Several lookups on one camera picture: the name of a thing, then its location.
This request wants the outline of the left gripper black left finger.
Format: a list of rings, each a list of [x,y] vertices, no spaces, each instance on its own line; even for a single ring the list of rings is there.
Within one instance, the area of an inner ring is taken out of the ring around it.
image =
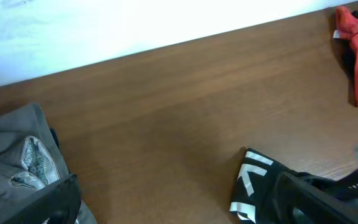
[[[5,212],[4,223],[74,223],[81,206],[81,190],[70,174],[37,191]]]

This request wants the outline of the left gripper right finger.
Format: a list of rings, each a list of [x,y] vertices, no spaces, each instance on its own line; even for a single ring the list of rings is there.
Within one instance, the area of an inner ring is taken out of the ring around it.
[[[313,223],[358,224],[358,210],[283,172],[277,179],[277,216],[281,223],[296,222],[294,208]]]

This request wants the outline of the dark green t-shirt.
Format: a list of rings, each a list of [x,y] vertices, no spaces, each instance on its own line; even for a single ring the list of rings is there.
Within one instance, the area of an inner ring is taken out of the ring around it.
[[[281,223],[277,216],[277,179],[283,172],[324,193],[336,181],[307,172],[297,172],[254,149],[248,149],[239,170],[229,211],[242,223]],[[339,201],[358,210],[358,198]],[[297,208],[293,209],[293,215],[295,223],[313,223]]]

